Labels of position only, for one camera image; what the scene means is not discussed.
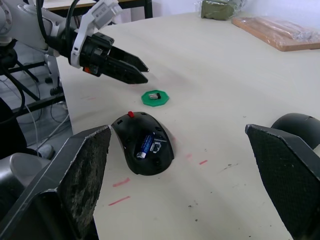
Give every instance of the green object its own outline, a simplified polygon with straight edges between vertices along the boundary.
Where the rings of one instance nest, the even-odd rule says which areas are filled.
[[[201,18],[228,20],[234,14],[236,7],[232,1],[204,0],[201,6]]]
[[[150,99],[149,95],[152,94],[160,94],[161,98],[160,99]],[[145,94],[141,96],[141,100],[143,104],[151,106],[151,107],[157,107],[161,105],[165,105],[166,102],[169,100],[169,96],[166,92],[164,91],[159,91],[159,90],[153,90],[153,91],[147,91]]]

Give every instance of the table leg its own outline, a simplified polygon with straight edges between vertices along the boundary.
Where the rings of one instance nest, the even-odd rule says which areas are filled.
[[[153,12],[152,12],[152,0],[145,0],[144,17],[146,19],[152,19],[154,17]]]

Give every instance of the floor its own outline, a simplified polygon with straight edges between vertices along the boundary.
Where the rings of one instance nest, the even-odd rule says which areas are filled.
[[[44,54],[34,50],[22,43],[17,42],[14,47],[18,54],[18,60],[22,64],[35,63],[43,61]],[[46,66],[41,66],[37,68],[30,69],[30,71],[39,79],[39,83],[35,82],[24,72],[13,73],[13,76],[17,78],[22,84],[24,84],[29,90],[31,90],[35,95],[39,95],[40,98],[44,99],[50,97],[50,89],[53,87],[52,84],[46,84],[45,79],[49,76],[49,71]],[[19,92],[12,84],[10,80],[6,80],[5,76],[0,76],[0,97],[10,106],[11,109],[18,108],[21,104],[19,97]],[[34,100],[25,95],[26,103],[32,103]],[[53,104],[52,106],[43,108],[42,110],[37,110],[32,112],[34,120],[36,121],[38,144],[40,144],[44,139],[46,139],[49,134],[62,122],[68,115],[68,110],[65,102],[60,102]],[[17,118],[22,132],[25,136],[29,148],[36,149],[36,131],[35,125],[30,114],[26,114]],[[48,141],[57,153],[63,146],[65,141],[73,135],[71,123],[67,120],[60,128],[56,131]]]

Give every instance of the red button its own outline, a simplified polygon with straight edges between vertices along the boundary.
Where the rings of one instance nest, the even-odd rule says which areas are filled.
[[[132,111],[129,111],[129,112],[128,112],[128,115],[129,115],[130,118],[133,118],[133,117],[135,116]]]

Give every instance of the green hexagonal object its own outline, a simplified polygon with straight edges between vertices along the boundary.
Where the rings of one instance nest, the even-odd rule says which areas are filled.
[[[150,94],[160,94],[161,98],[160,99],[150,99],[149,95]],[[159,90],[153,90],[153,91],[147,91],[145,94],[141,96],[141,100],[143,104],[151,106],[151,107],[157,107],[161,105],[165,105],[166,102],[169,100],[169,96],[166,92],[164,91],[159,91]]]

